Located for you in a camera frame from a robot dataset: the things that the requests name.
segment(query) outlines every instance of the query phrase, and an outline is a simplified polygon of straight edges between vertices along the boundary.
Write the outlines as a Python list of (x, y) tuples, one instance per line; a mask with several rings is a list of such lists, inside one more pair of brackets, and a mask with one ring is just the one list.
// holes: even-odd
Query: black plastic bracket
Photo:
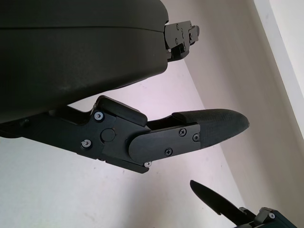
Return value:
[(200, 28), (185, 21), (165, 26), (165, 41), (168, 62), (185, 58), (190, 46), (199, 40)]
[(200, 142), (193, 138), (199, 133), (200, 126), (194, 124), (141, 134), (132, 140), (129, 155), (134, 161), (145, 163), (197, 151)]

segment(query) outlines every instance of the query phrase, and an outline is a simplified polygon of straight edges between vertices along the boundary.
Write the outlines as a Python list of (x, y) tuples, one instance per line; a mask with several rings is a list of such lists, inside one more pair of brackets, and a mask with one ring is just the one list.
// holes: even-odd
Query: white wall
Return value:
[(268, 60), (275, 74), (276, 82), (282, 93), (286, 93), (283, 102), (289, 108), (289, 116), (296, 137), (301, 147), (304, 147), (304, 97), (303, 97), (303, 74), (301, 73), (302, 51), (301, 44), (302, 25), (299, 23), (304, 17), (299, 15), (299, 10), (291, 11), (301, 4), (292, 1), (255, 0), (258, 12), (256, 23), (263, 47), (267, 50)]
[(270, 0), (296, 78), (304, 92), (304, 1)]
[[(105, 94), (150, 120), (204, 109), (184, 61)], [(90, 110), (97, 97), (72, 106)], [(154, 161), (148, 173), (138, 174), (31, 140), (1, 138), (0, 227), (233, 227), (194, 195), (190, 180), (244, 205), (220, 145)]]
[(252, 1), (163, 2), (171, 23), (190, 19), (200, 26), (199, 42), (185, 62), (205, 107), (233, 109), (250, 121), (249, 130), (221, 144), (246, 206), (255, 213), (275, 208), (303, 227), (303, 148), (269, 60), (273, 55), (252, 17)]

